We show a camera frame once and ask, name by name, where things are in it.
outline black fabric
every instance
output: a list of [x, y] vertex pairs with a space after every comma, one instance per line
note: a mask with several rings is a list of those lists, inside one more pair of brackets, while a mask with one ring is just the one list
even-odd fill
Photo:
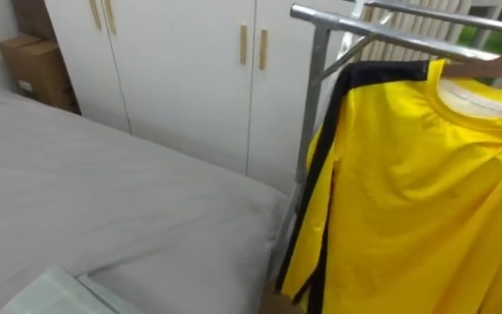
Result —
[[307, 313], [322, 314], [322, 301], [324, 300], [324, 283], [327, 276], [327, 254], [329, 249], [329, 219], [322, 232], [322, 246], [319, 255], [319, 263], [311, 276], [309, 286], [309, 300]]
[[[295, 245], [299, 237], [300, 230], [303, 224], [303, 218], [311, 201], [313, 191], [319, 175], [321, 174], [324, 162], [329, 154], [330, 147], [336, 135], [338, 126], [338, 118], [340, 116], [340, 108], [343, 98], [346, 97], [349, 91], [354, 88], [384, 84], [397, 81], [424, 81], [427, 79], [427, 71], [429, 68], [428, 61], [412, 61], [412, 62], [379, 62], [368, 61], [358, 62], [346, 66], [340, 73], [332, 92], [329, 108], [324, 117], [321, 134], [315, 147], [313, 160], [309, 167], [308, 176], [303, 189], [301, 203], [298, 206], [295, 227], [290, 237], [288, 251], [282, 262], [280, 274], [276, 280], [275, 291], [280, 292], [284, 284], [286, 275], [288, 274], [289, 264], [294, 253]], [[327, 241], [328, 241], [328, 221], [327, 218], [325, 230], [322, 237], [321, 255], [319, 263], [309, 279], [303, 283], [302, 288], [294, 297], [294, 303], [300, 302], [304, 292], [309, 289], [309, 302], [313, 304], [308, 308], [308, 313], [322, 313], [322, 299], [324, 291], [324, 281], [326, 276], [326, 258], [327, 258]]]

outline yellow jumpsuit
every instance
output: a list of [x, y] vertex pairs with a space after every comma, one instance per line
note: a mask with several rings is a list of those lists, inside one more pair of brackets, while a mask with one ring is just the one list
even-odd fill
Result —
[[277, 282], [310, 312], [502, 313], [502, 118], [452, 110], [444, 65], [341, 73]]

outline white wardrobe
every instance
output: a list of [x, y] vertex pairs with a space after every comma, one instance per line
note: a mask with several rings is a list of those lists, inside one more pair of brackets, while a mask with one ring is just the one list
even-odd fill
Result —
[[311, 24], [289, 16], [292, 3], [46, 0], [86, 118], [283, 192], [293, 186], [313, 38]]

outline hanger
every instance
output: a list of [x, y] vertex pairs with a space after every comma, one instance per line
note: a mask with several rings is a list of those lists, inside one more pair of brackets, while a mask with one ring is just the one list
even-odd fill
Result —
[[446, 78], [502, 79], [502, 56], [494, 60], [477, 60], [466, 64], [450, 64], [443, 69]]
[[[385, 26], [390, 22], [393, 16], [394, 13], [392, 12], [388, 13], [379, 20], [377, 26], [379, 27]], [[332, 75], [332, 73], [340, 70], [340, 68], [346, 65], [346, 63], [350, 61], [356, 54], [361, 52], [363, 48], [365, 48], [368, 44], [370, 44], [375, 40], [377, 40], [377, 35], [375, 33], [370, 33], [366, 36], [357, 39], [357, 41], [354, 44], [352, 44], [352, 46], [334, 64], [332, 64], [325, 71], [323, 71], [319, 75], [319, 77], [315, 78], [313, 82], [311, 82], [311, 84], [312, 85], [321, 84], [323, 80]]]

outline white bed sheet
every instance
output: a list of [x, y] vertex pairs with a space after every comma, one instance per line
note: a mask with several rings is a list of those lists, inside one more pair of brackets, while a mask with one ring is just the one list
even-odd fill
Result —
[[58, 263], [148, 313], [253, 313], [285, 210], [256, 181], [0, 93], [0, 308]]

